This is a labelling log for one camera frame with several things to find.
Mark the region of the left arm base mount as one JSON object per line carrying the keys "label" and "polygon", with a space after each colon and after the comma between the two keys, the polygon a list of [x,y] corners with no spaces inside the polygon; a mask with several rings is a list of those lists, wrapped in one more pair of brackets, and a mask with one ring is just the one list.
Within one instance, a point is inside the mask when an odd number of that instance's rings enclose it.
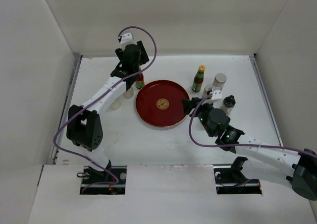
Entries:
{"label": "left arm base mount", "polygon": [[96,171],[89,166],[84,167],[76,176],[81,179],[81,195],[124,195],[127,180],[127,166],[114,166],[110,170],[118,183],[108,173]]}

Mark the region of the sauce bottle yellow cap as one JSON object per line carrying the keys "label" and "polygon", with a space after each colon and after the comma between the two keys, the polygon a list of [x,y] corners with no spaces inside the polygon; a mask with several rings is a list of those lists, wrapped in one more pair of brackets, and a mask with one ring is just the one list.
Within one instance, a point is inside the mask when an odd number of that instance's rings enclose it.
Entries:
{"label": "sauce bottle yellow cap", "polygon": [[135,82],[135,86],[137,89],[141,90],[145,85],[144,82],[144,75],[142,72],[140,72],[137,76],[136,82]]}
{"label": "sauce bottle yellow cap", "polygon": [[199,66],[198,71],[194,77],[192,87],[191,87],[193,92],[200,92],[203,81],[204,81],[205,69],[206,69],[206,67],[204,65]]}

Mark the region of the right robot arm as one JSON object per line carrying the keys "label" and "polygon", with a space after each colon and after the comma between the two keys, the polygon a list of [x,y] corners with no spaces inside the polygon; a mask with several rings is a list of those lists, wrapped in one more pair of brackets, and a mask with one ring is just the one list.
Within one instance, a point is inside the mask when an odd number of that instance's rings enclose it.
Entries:
{"label": "right robot arm", "polygon": [[206,104],[204,99],[183,99],[182,106],[191,120],[199,118],[209,137],[216,138],[214,148],[237,155],[229,171],[233,181],[262,179],[288,187],[305,199],[317,199],[317,154],[314,151],[267,145],[248,137],[229,124],[230,118],[223,110]]}

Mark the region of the black pump sugar jar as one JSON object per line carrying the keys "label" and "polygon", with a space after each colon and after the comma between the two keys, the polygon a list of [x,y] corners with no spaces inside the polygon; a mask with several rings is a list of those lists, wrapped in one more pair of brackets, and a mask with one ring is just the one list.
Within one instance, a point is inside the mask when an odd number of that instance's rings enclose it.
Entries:
{"label": "black pump sugar jar", "polygon": [[110,108],[112,110],[117,110],[119,109],[121,106],[121,101],[120,101],[120,98],[117,98],[111,105],[110,105]]}

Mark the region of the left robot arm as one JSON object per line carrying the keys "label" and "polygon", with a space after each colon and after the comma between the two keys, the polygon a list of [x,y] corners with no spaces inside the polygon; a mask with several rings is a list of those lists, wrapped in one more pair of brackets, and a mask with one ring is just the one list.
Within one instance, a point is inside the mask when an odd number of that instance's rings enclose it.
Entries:
{"label": "left robot arm", "polygon": [[94,178],[99,183],[107,183],[111,178],[111,171],[106,168],[109,159],[101,145],[103,139],[103,128],[101,112],[106,111],[121,95],[126,93],[135,83],[140,66],[149,61],[149,57],[142,41],[130,41],[125,48],[115,50],[119,64],[110,74],[105,85],[84,104],[72,105],[68,111],[68,118],[72,118],[81,109],[88,107],[74,118],[68,125],[66,137],[75,146],[83,149],[82,154],[89,160],[97,163],[100,167],[94,166]]}

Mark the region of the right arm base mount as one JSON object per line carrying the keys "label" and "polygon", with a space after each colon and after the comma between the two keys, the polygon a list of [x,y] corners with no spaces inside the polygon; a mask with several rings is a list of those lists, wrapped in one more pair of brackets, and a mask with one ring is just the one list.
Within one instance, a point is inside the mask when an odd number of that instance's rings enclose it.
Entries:
{"label": "right arm base mount", "polygon": [[237,157],[231,165],[213,166],[216,192],[218,195],[262,194],[258,179],[247,179],[241,173],[248,159]]}

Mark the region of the silver lid bead jar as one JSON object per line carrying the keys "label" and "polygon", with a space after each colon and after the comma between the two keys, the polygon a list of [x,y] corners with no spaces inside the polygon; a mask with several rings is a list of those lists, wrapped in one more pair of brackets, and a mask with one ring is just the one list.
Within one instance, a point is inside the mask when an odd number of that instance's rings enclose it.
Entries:
{"label": "silver lid bead jar", "polygon": [[217,87],[220,90],[222,90],[226,80],[227,80],[227,77],[224,73],[217,73],[214,77],[214,81],[212,84],[214,87]]}

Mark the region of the clear lid sugar jar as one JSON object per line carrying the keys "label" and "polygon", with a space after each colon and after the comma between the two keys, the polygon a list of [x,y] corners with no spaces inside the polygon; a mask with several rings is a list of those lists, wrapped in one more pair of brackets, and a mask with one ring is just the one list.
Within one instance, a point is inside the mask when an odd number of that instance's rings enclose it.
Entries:
{"label": "clear lid sugar jar", "polygon": [[124,94],[123,96],[126,99],[131,99],[134,96],[134,90],[133,90],[133,86],[131,86]]}

